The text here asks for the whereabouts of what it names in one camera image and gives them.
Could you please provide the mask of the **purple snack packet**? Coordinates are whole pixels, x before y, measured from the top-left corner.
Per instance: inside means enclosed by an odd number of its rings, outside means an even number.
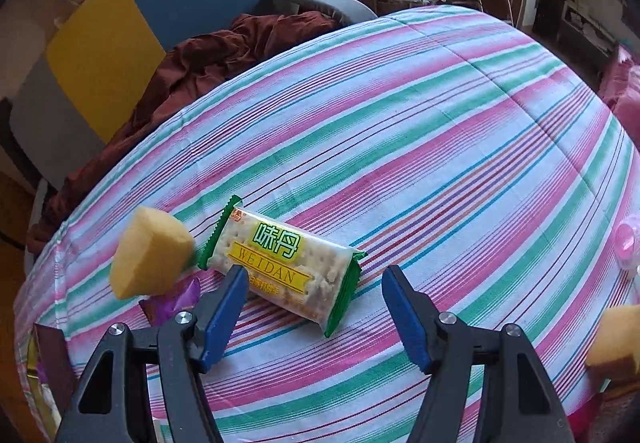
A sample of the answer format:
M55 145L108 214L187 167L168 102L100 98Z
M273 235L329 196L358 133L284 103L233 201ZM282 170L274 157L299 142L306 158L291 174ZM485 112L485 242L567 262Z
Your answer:
M150 325L158 327L179 312L192 310L200 296L200 281L196 276L190 276L177 283L168 293L140 300L139 307Z

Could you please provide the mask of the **yellow sponge block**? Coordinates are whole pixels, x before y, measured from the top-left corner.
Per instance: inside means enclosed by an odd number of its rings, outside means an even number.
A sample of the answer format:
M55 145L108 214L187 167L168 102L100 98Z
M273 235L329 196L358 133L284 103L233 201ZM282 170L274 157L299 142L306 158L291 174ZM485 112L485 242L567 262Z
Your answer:
M167 293L191 259L194 246L189 229L172 215L137 207L112 261L110 286L115 298Z

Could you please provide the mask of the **Weidan cracker pack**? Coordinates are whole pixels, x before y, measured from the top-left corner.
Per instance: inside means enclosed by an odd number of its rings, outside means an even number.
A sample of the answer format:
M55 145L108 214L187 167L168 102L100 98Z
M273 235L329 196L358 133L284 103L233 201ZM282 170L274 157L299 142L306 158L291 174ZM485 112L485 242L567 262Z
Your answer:
M232 196L208 237L198 268L247 270L250 291L307 321L324 337L341 324L366 254L243 206Z

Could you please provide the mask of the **dark red storage box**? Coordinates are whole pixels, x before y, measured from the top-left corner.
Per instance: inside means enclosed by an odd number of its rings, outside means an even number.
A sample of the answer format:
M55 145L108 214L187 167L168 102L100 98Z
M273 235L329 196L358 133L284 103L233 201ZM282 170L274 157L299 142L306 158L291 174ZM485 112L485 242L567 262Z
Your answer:
M64 333L61 329L35 324L32 326L32 342L37 353L37 376L49 387L58 412L64 415L77 388L77 377L70 363Z

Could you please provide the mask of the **small yellow sponge piece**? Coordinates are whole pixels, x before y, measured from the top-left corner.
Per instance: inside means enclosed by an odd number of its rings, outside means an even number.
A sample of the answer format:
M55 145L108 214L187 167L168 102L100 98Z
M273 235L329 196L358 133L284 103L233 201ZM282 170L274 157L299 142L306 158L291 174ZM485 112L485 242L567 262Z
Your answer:
M593 376L614 381L639 376L639 325L638 304L603 312L586 358Z

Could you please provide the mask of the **striped bed sheet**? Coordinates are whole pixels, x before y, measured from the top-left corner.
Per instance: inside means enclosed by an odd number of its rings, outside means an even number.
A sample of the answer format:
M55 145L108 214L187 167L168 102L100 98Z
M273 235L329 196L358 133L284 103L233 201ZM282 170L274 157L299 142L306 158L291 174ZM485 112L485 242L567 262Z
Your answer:
M204 378L228 442L393 442L427 380L381 293L385 267L473 326L517 323L568 413L597 392L585 358L607 307L634 301L611 243L639 208L639 155L576 74L483 13L405 10L268 60L164 123L91 193L14 304L14 355L61 329L82 371L106 328L146 323L108 274L134 209L204 244L232 196L364 252L335 333L250 297Z

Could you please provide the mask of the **pink quilt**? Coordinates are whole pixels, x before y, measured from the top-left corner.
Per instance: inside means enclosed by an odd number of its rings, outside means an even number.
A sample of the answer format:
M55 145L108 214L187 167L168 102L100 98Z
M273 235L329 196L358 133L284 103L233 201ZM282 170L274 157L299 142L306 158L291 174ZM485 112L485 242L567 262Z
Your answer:
M614 48L600 82L598 95L634 146L640 149L640 66L623 44Z

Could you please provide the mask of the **maroon blanket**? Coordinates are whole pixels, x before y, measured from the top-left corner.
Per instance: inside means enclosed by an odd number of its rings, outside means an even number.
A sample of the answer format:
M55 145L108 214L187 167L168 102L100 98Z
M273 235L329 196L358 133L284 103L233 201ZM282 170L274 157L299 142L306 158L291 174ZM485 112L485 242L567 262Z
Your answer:
M128 121L98 155L68 174L62 188L44 203L41 218L29 227L27 251L38 257L99 181L179 110L261 62L340 27L337 19L318 10L243 14L226 30L179 43L158 65Z

